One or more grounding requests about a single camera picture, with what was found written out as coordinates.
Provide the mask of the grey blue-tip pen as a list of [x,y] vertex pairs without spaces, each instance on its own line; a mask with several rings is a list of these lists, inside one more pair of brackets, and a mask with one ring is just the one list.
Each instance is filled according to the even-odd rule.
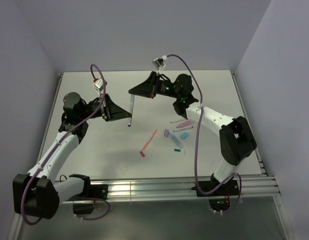
[[135,95],[132,94],[130,96],[130,109],[129,109],[130,117],[128,118],[128,124],[127,124],[128,127],[131,127],[131,125],[132,125],[132,116],[133,116],[134,102],[135,102]]

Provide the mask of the orange pen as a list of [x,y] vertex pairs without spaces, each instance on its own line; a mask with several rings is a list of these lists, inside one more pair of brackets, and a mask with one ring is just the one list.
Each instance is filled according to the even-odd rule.
[[156,129],[150,136],[150,138],[148,139],[148,141],[144,144],[143,148],[142,148],[142,151],[144,151],[147,146],[149,145],[149,143],[152,141],[153,137],[156,135],[158,129]]

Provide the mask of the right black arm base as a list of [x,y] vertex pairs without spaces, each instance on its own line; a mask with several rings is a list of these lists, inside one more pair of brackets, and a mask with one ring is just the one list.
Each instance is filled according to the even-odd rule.
[[[198,183],[203,192],[211,192],[217,187],[217,182],[212,180],[199,181]],[[208,195],[202,194],[196,186],[193,186],[191,190],[196,192],[197,197],[233,197],[238,196],[240,193],[240,187],[235,179],[222,184],[218,189]]]

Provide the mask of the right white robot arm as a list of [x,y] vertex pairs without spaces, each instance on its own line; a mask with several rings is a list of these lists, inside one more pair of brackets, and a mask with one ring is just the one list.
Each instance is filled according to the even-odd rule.
[[153,99],[156,95],[175,99],[172,104],[175,112],[187,120],[204,126],[219,137],[220,151],[223,157],[212,175],[211,190],[222,195],[229,187],[227,178],[233,175],[241,162],[257,148],[257,143],[245,117],[231,117],[219,113],[202,104],[192,92],[194,77],[180,74],[174,82],[164,74],[152,71],[142,83],[129,89],[129,94]]

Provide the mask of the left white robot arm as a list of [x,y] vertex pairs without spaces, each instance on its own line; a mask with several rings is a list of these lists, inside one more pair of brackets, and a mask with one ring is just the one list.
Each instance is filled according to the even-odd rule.
[[106,93],[86,102],[76,92],[63,98],[61,125],[47,152],[26,174],[17,174],[12,181],[14,211],[28,225],[41,219],[51,219],[59,205],[71,199],[86,200],[91,196],[89,176],[71,174],[63,182],[55,179],[60,169],[84,139],[89,119],[103,118],[106,122],[131,118],[131,113],[116,105]]

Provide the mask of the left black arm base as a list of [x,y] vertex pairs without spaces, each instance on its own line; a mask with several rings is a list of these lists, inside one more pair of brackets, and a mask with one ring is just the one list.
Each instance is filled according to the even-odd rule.
[[[90,198],[106,200],[108,196],[108,184],[93,184],[87,193],[75,195],[70,198],[71,201],[87,201]],[[91,203],[74,203],[72,210],[77,215],[89,215],[93,212],[95,201]]]

